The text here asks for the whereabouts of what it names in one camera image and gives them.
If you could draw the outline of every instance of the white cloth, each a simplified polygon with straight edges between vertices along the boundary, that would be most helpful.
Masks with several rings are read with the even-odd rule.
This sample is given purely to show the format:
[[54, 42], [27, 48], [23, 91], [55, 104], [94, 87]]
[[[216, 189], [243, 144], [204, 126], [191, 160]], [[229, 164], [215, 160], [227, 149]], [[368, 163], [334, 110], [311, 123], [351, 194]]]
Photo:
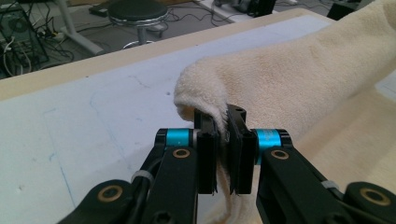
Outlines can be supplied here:
[[[194, 108], [210, 114], [221, 134], [227, 104], [239, 105], [249, 128], [286, 129], [296, 147], [342, 187], [355, 177], [370, 179], [379, 167], [383, 174], [374, 172], [374, 180], [396, 190], [395, 162], [387, 156], [396, 159], [396, 105], [373, 89], [394, 64], [396, 1], [376, 0], [312, 35], [199, 60], [182, 72], [175, 105], [183, 119], [192, 120]], [[257, 174], [251, 195], [230, 196], [220, 166], [218, 180], [225, 206], [206, 222], [260, 222]]]

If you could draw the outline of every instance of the floor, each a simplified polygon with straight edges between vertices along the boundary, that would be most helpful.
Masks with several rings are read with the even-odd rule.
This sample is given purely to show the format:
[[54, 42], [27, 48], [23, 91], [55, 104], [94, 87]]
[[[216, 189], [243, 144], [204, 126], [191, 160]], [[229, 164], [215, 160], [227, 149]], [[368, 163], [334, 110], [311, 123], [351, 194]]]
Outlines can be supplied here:
[[[333, 0], [293, 1], [276, 1], [274, 13], [302, 7], [326, 16], [333, 3]], [[218, 8], [212, 2], [213, 0], [204, 0], [169, 6], [170, 16], [167, 21], [149, 30], [148, 38], [153, 41], [161, 41], [162, 39], [199, 32], [231, 22], [252, 19], [234, 10], [229, 5], [223, 5]], [[49, 60], [45, 63], [33, 65], [31, 69], [25, 67], [18, 70], [17, 68], [14, 74], [9, 74], [3, 69], [0, 72], [0, 78], [20, 74], [25, 75], [31, 71], [71, 63], [93, 56], [82, 46], [68, 38], [64, 38], [61, 32], [61, 27], [64, 27], [64, 21], [56, 2], [50, 0], [44, 3], [21, 5], [25, 10], [32, 9], [30, 21], [34, 28], [43, 35], [40, 40], [49, 56]], [[112, 25], [108, 18], [90, 14], [90, 7], [92, 5], [76, 6], [69, 7], [68, 10], [77, 32], [104, 49], [106, 53], [121, 50], [125, 44], [137, 39], [134, 28]]]

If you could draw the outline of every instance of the folded towel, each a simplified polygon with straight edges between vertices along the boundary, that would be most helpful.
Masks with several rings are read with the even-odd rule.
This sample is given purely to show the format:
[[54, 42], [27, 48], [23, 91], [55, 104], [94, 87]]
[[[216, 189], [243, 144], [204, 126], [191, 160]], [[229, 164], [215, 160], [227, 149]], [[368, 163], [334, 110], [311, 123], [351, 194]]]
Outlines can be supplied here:
[[[312, 35], [197, 61], [188, 66], [177, 81], [175, 105], [186, 120], [192, 120], [194, 108], [210, 114], [221, 136], [227, 127], [227, 104], [239, 105], [247, 111], [249, 128], [286, 129], [298, 146], [313, 147], [304, 135], [318, 123], [332, 124], [321, 121], [338, 109], [337, 106], [383, 77], [383, 69], [395, 64], [395, 60], [396, 1], [376, 0]], [[359, 125], [355, 128], [355, 132], [361, 131]], [[332, 129], [343, 129], [343, 126], [333, 125]], [[318, 139], [326, 133], [330, 131], [307, 136]], [[331, 141], [332, 137], [323, 139], [319, 145], [329, 148], [326, 140]], [[313, 149], [323, 152], [318, 146]], [[342, 156], [326, 160], [327, 168], [331, 169], [333, 164], [338, 166], [337, 160]], [[352, 165], [359, 166], [351, 161], [348, 167]], [[255, 209], [257, 174], [251, 195], [230, 196], [227, 174], [220, 164], [218, 168], [225, 205], [214, 210], [206, 222], [260, 222]]]

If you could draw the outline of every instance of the gray floor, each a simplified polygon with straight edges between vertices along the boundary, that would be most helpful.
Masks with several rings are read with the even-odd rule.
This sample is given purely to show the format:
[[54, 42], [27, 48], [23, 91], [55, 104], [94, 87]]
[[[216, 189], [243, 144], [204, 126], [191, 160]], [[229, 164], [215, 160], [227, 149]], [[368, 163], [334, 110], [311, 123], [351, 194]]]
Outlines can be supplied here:
[[[300, 0], [296, 5], [293, 5], [290, 0], [279, 0], [276, 2], [275, 11], [302, 7], [326, 16], [332, 3], [333, 0]], [[23, 7], [28, 8], [29, 5], [23, 4]], [[111, 25], [108, 18], [90, 14], [89, 7], [91, 6], [70, 7], [70, 15], [76, 30], [103, 48], [106, 53], [121, 50], [125, 44], [137, 39], [136, 29]], [[64, 23], [57, 8], [58, 6], [52, 1], [48, 1], [47, 4], [35, 4], [33, 6], [34, 13], [31, 16], [32, 23], [37, 27], [43, 24], [43, 18], [49, 15], [49, 18], [53, 17], [53, 21], [48, 23], [49, 30], [54, 33], [59, 32]], [[198, 2], [172, 5], [169, 8], [170, 16], [161, 25], [162, 29], [164, 29], [162, 34], [160, 35], [158, 31], [148, 31], [148, 39], [161, 41], [230, 23], [230, 21], [225, 21], [216, 16], [212, 12], [213, 8], [203, 8]], [[87, 50], [70, 39], [60, 41], [59, 38], [49, 37], [42, 39], [42, 43], [49, 55], [49, 61], [35, 66], [35, 71], [92, 57]], [[5, 77], [4, 73], [0, 73], [0, 78], [2, 77]]]

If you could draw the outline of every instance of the stool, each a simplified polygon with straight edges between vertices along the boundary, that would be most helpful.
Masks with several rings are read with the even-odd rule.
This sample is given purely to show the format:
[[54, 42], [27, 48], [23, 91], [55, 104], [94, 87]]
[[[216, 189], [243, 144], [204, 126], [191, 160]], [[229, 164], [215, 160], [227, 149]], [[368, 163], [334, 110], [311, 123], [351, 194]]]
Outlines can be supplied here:
[[138, 40], [123, 47], [128, 49], [152, 43], [147, 41], [146, 28], [165, 21], [168, 8], [154, 0], [120, 0], [108, 7], [107, 15], [114, 24], [136, 27]]

